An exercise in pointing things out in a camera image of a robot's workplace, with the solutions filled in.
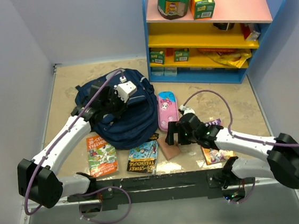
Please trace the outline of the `small brown leather wallet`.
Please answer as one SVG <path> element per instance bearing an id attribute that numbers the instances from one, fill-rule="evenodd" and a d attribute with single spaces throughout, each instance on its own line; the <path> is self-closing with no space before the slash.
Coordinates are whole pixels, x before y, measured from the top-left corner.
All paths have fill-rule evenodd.
<path id="1" fill-rule="evenodd" d="M 174 157 L 181 154 L 181 150 L 178 147 L 178 144 L 176 142 L 173 142 L 172 145 L 168 145 L 165 142 L 166 137 L 161 137 L 157 140 L 158 145 L 167 161 L 173 159 Z"/>

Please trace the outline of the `navy blue school backpack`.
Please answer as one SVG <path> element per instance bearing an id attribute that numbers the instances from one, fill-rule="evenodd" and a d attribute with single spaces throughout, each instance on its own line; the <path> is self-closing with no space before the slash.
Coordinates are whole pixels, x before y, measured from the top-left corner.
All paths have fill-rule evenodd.
<path id="1" fill-rule="evenodd" d="M 91 131 L 119 150 L 130 150 L 148 141 L 157 130 L 158 103 L 153 85 L 138 70 L 126 68 L 123 75 L 137 87 L 127 101 L 127 109 L 119 118 L 103 116 Z"/>

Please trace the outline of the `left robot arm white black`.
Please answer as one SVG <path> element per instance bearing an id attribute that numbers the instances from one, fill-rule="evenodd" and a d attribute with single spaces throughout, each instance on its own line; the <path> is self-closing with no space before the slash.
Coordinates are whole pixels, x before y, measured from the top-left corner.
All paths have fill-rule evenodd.
<path id="1" fill-rule="evenodd" d="M 92 200 L 97 195 L 95 178 L 85 173 L 58 177 L 62 164 L 78 143 L 109 114 L 120 116 L 130 96 L 137 90 L 131 81 L 115 86 L 92 86 L 87 104 L 76 106 L 62 130 L 31 160 L 18 164 L 19 194 L 46 208 L 52 208 L 63 197 L 80 195 Z"/>

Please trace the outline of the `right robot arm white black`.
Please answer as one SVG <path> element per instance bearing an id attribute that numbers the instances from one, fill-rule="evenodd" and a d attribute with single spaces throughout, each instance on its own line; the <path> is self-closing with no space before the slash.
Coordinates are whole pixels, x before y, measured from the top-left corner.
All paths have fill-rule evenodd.
<path id="1" fill-rule="evenodd" d="M 188 113 L 179 121 L 168 123 L 165 142 L 187 145 L 196 143 L 203 148 L 234 151 L 249 155 L 248 159 L 232 157 L 223 169 L 223 178 L 229 185 L 245 178 L 272 178 L 285 187 L 299 189 L 299 144 L 288 134 L 261 137 L 229 131 L 220 125 L 207 125 Z"/>

